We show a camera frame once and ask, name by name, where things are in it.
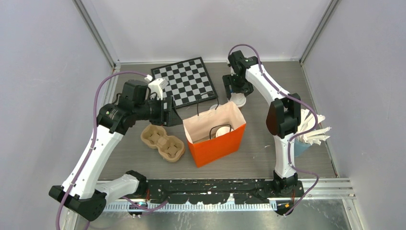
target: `blue container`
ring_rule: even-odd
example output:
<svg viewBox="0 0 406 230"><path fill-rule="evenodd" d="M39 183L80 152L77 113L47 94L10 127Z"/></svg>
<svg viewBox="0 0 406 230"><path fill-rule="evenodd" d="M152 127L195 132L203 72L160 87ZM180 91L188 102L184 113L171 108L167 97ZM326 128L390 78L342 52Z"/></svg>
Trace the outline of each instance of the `blue container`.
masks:
<svg viewBox="0 0 406 230"><path fill-rule="evenodd" d="M294 157L300 156L304 151L306 151L311 144L306 144L298 141L297 139L294 140Z"/></svg>

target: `robotic arm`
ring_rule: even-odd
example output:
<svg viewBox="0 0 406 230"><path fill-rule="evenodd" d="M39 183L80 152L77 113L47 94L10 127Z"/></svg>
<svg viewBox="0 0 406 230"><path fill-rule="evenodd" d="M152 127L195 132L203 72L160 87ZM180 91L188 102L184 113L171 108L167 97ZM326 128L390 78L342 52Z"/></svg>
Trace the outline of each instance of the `robotic arm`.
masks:
<svg viewBox="0 0 406 230"><path fill-rule="evenodd" d="M162 89L166 85L164 79L156 79L148 85L142 81L130 80L124 84L118 104L106 104L100 109L97 116L96 144L64 203L67 208L93 221L108 203L127 194L144 194L147 179L134 171L128 171L122 177L105 184L96 183L111 152L136 121L149 120L159 126L182 124L182 119L174 109L173 99L162 98ZM49 195L55 200L61 202L92 141L93 134L69 177L62 185L51 187Z"/></svg>
<svg viewBox="0 0 406 230"><path fill-rule="evenodd" d="M294 144L291 143L290 155L292 164L288 160L288 141L297 132L300 124L300 104L289 100L276 91L263 77L257 57L245 58L241 51L231 53L228 57L231 74L223 76L226 94L230 100L233 93L248 96L254 91L253 85L268 102L269 111L266 125L273 135L276 147L276 166L274 170L274 189L288 190L297 185L298 177L294 166ZM297 93L289 94L282 88L262 66L264 75L274 83L279 91L298 100Z"/></svg>

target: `gray wooden tabletop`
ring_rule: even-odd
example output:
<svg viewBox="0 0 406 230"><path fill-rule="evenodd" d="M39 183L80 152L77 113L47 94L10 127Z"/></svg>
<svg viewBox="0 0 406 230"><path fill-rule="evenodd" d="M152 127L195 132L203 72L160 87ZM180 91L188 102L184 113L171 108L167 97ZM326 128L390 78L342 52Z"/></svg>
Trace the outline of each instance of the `gray wooden tabletop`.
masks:
<svg viewBox="0 0 406 230"><path fill-rule="evenodd" d="M137 70L151 73L151 68L162 64L122 65L121 70ZM298 93L302 100L310 105L312 101L305 77L299 62L265 62L267 72L290 93ZM220 104L227 102L222 76L230 72L225 63L206 63L207 70L219 96ZM127 80L138 78L134 75L119 77L116 92L121 92ZM216 100L202 102L199 110L205 111ZM242 114L247 122L244 137L239 150L218 159L206 166L197 168L193 157L186 149L184 155L175 163L164 160L156 149L150 149L140 139L140 134L149 124L138 121L128 130L122 141L108 159L100 179L113 180L128 170L137 171L149 179L216 179L216 178L272 178L275 167L275 144L272 135L265 126L268 104L261 94L254 92L247 97ZM182 119L196 115L196 105L177 110ZM177 136L186 144L183 126L166 127L168 135ZM311 146L302 156L295 158L298 168L318 173L321 177L335 177L326 146ZM299 173L300 178L311 178L312 175Z"/></svg>

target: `white wall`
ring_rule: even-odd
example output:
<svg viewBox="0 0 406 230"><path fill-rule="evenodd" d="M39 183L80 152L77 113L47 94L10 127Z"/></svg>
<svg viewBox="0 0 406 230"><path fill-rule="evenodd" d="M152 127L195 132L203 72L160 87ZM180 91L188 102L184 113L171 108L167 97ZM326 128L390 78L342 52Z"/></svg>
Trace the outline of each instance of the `white wall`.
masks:
<svg viewBox="0 0 406 230"><path fill-rule="evenodd" d="M372 230L405 229L406 1L341 1L308 60L329 146Z"/></svg>
<svg viewBox="0 0 406 230"><path fill-rule="evenodd" d="M0 31L0 228L55 229L48 191L83 152L111 69L72 1L1 1Z"/></svg>
<svg viewBox="0 0 406 230"><path fill-rule="evenodd" d="M263 60L299 59L329 0L86 0L121 62L225 60L248 43Z"/></svg>

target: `black bag handle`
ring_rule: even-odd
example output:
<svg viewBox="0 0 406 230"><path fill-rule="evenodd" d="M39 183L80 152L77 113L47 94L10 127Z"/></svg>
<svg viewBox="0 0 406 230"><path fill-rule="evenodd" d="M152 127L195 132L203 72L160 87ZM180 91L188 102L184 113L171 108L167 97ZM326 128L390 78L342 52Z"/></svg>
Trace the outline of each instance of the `black bag handle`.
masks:
<svg viewBox="0 0 406 230"><path fill-rule="evenodd" d="M215 94L214 94L213 92L205 92L205 93L201 94L200 96L203 96L203 95L209 94L209 93L211 93L211 94L213 94L213 95L215 96ZM199 115L199 102L200 102L200 99L202 99L202 97L200 97L199 99L197 99L197 115ZM217 109L217 107L218 107L219 104L220 104L220 103L218 102L218 97L216 97L216 99L217 99L217 106L216 106L215 109Z"/></svg>
<svg viewBox="0 0 406 230"><path fill-rule="evenodd" d="M214 128L217 128L217 127L220 127L220 126L230 126L230 131L229 131L229 132L231 132L231 125L230 125L230 124L214 126L213 128L210 129L210 133L209 133L209 138L210 138L210 140L212 139L212 130L213 130Z"/></svg>

